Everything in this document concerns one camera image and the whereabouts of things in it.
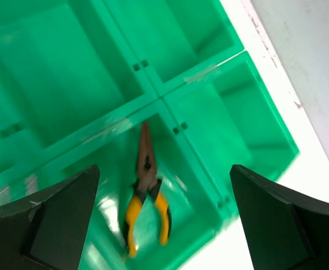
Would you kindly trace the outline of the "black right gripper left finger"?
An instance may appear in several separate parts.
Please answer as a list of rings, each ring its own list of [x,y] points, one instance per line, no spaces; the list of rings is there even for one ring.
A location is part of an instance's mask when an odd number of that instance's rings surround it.
[[[78,269],[99,178],[92,165],[0,206],[0,269]]]

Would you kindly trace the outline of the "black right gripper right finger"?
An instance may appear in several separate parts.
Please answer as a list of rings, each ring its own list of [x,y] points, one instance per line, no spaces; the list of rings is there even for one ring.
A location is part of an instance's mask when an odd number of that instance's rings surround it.
[[[329,269],[329,203],[242,165],[230,180],[254,269]]]

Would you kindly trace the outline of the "yellow needle-nose pliers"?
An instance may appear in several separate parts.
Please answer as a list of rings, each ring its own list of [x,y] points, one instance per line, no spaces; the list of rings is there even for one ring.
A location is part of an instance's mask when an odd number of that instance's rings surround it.
[[[151,197],[161,218],[159,243],[161,245],[166,245],[170,238],[172,216],[170,206],[164,194],[161,192],[162,180],[157,177],[157,172],[157,162],[155,159],[149,123],[144,121],[141,124],[139,149],[136,159],[137,180],[133,184],[133,193],[125,212],[122,230],[128,256],[130,258],[134,258],[137,254],[134,228],[136,220],[148,196]]]

